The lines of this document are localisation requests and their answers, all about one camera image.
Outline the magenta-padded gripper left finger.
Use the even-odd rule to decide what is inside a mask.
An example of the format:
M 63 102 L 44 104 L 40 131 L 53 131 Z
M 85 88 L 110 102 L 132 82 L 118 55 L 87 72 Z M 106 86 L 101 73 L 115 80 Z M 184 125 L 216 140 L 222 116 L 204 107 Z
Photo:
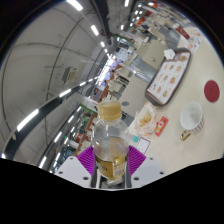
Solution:
M 96 169 L 93 148 L 88 147 L 78 156 L 69 156 L 55 175 L 84 188 L 92 186 Z

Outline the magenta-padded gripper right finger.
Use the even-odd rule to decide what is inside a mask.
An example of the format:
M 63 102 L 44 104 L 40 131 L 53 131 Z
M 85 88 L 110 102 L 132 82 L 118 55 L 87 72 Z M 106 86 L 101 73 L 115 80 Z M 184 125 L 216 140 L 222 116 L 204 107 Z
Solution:
M 165 176 L 154 158 L 148 158 L 133 146 L 129 147 L 126 168 L 126 186 L 140 188 Z

